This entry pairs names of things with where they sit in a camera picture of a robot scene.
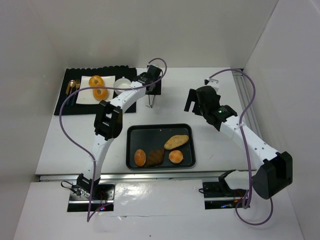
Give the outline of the metal tongs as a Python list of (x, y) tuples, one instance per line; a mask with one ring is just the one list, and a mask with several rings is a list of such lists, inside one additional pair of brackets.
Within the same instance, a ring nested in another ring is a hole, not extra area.
[(147, 107), (152, 109), (155, 105), (156, 95), (148, 95)]

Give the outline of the orange donut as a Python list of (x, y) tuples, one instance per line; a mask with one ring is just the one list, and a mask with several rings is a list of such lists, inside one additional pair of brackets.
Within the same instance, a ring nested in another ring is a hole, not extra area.
[(92, 94), (95, 100), (104, 101), (108, 98), (109, 92), (103, 85), (95, 86), (92, 90)]
[(90, 87), (99, 87), (99, 86), (104, 87), (105, 86), (104, 80), (99, 75), (92, 76), (89, 79), (88, 84)]

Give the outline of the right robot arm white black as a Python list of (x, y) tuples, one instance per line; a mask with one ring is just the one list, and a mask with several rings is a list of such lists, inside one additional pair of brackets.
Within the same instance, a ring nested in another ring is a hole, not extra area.
[(252, 187), (261, 198), (270, 199), (292, 184), (293, 158), (288, 152), (280, 153), (269, 146), (245, 125), (234, 109), (221, 105), (218, 89), (218, 81), (214, 79), (205, 80), (205, 85), (198, 89), (190, 89), (184, 111), (191, 110), (204, 117), (249, 155), (257, 171), (251, 178)]

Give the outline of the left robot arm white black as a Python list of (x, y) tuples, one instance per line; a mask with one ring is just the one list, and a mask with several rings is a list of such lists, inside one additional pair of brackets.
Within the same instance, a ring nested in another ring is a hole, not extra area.
[(140, 98), (149, 94), (160, 82), (165, 70), (149, 65), (146, 72), (136, 76), (127, 90), (110, 101), (102, 100), (94, 120), (94, 142), (89, 154), (90, 162), (77, 177), (76, 185), (94, 198), (98, 192), (103, 162), (111, 143), (123, 129), (123, 114)]

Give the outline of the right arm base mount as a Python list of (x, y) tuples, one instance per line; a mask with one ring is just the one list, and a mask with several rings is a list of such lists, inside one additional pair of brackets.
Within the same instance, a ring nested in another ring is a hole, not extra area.
[(213, 209), (234, 209), (245, 196), (246, 189), (230, 188), (226, 182), (226, 177), (235, 170), (229, 170), (218, 177), (215, 181), (202, 183), (202, 188), (198, 190), (204, 197), (204, 207), (206, 210)]

